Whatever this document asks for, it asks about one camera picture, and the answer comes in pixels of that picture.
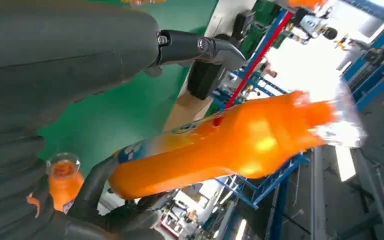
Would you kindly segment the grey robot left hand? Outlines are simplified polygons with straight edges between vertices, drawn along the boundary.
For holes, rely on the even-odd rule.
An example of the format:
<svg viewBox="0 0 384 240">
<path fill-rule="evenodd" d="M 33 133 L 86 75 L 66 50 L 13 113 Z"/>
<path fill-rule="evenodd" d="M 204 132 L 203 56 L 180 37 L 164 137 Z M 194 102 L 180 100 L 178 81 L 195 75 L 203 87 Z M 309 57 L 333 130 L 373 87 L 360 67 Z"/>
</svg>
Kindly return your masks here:
<svg viewBox="0 0 384 240">
<path fill-rule="evenodd" d="M 117 161 L 98 163 L 68 213 L 54 209 L 38 129 L 136 74 L 197 60 L 238 69 L 230 42 L 161 30 L 150 14 L 86 0 L 0 0 L 0 240 L 162 240 L 158 215 L 97 204 Z"/>
</svg>

